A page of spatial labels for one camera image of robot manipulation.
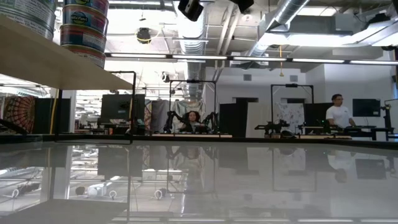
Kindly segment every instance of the patterned fabric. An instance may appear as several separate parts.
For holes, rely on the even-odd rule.
[[[179,116],[183,116],[185,113],[188,113],[189,111],[197,111],[200,114],[200,121],[203,121],[205,119],[206,106],[202,101],[200,102],[177,101],[173,102],[172,111],[175,111]],[[174,130],[176,128],[180,129],[181,126],[182,123],[177,118],[174,118],[173,119]]]
[[[35,98],[33,96],[7,97],[4,102],[3,119],[31,133],[35,121]]]
[[[3,117],[5,100],[6,100],[5,96],[0,97],[0,119],[2,119]]]
[[[152,102],[151,100],[145,99],[145,112],[144,112],[145,131],[150,131],[151,117],[152,117]]]
[[[297,133],[297,126],[304,123],[304,106],[302,103],[276,103],[274,107],[274,120],[283,119],[290,127],[285,128]]]

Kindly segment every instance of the can label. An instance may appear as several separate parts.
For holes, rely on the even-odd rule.
[[[54,27],[55,14],[45,4],[36,0],[0,0],[0,6],[7,7],[14,12],[24,12]]]
[[[99,58],[95,55],[90,55],[87,53],[82,53],[82,52],[74,52],[73,50],[71,50],[73,53],[83,57],[83,58],[87,58],[88,60],[92,61],[94,64],[96,64],[97,66],[99,66],[100,68],[104,68],[105,66],[105,60],[103,60],[102,58]]]
[[[106,37],[97,33],[96,30],[90,30],[88,27],[67,25],[61,27],[61,45],[65,44],[92,47],[100,52],[104,52]]]
[[[104,16],[108,13],[109,2],[107,0],[65,0],[65,5],[78,4],[96,9]]]
[[[108,22],[104,15],[101,15],[94,10],[90,10],[88,7],[65,6],[63,8],[63,23],[87,26],[100,31],[102,34],[105,34]]]
[[[53,34],[51,31],[49,31],[48,29],[46,29],[44,26],[30,20],[27,19],[25,17],[22,16],[18,16],[18,15],[14,15],[8,12],[4,12],[0,9],[0,14],[3,14],[5,16],[7,16],[8,18],[10,18],[11,20],[21,24],[22,26],[26,26],[28,28],[30,28],[33,32],[45,37],[48,40],[52,40],[53,39]]]
[[[81,47],[76,45],[65,45],[63,47],[83,58],[87,58],[101,68],[104,68],[105,66],[105,54],[97,50],[92,50],[88,47]]]

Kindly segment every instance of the man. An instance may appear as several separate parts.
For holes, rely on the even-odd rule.
[[[329,121],[329,124],[337,125],[341,128],[356,126],[348,108],[342,106],[343,96],[335,94],[331,97],[331,100],[334,105],[326,111],[326,119]]]

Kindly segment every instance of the dark hair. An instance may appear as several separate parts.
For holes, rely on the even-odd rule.
[[[341,94],[334,94],[334,95],[331,97],[331,100],[333,101],[333,100],[337,99],[339,96],[342,96],[342,95],[341,95]]]
[[[192,113],[192,112],[194,112],[195,115],[196,115],[196,117],[197,117],[197,119],[196,119],[195,121],[196,121],[196,122],[200,122],[200,114],[199,114],[199,112],[197,112],[197,111],[189,111],[188,113],[186,113],[186,114],[184,115],[184,120],[185,120],[185,121],[188,121],[188,120],[189,120],[189,114]]]

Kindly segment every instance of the white t-shirt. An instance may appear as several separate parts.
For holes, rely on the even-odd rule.
[[[326,111],[326,119],[333,119],[335,124],[341,128],[350,126],[350,118],[352,118],[351,113],[345,106],[332,106]]]

